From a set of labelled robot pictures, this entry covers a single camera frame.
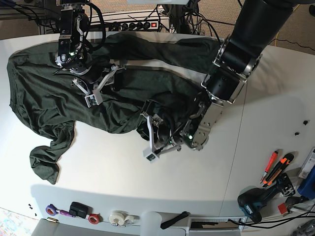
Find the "black robot arm, image right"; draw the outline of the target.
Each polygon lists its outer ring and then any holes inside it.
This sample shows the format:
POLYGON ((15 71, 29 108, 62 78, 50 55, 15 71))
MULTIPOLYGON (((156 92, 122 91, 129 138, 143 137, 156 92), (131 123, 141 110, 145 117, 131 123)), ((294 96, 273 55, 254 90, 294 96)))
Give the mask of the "black robot arm, image right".
POLYGON ((212 126, 220 117, 225 103, 233 104, 254 72, 262 51, 273 40, 299 0, 246 0, 242 4, 234 30, 224 42, 201 82, 203 91, 194 99, 192 111, 179 126, 158 115, 142 116, 147 120, 149 147, 143 156, 150 162, 160 155, 177 150, 183 144, 201 150, 208 141, 212 126))

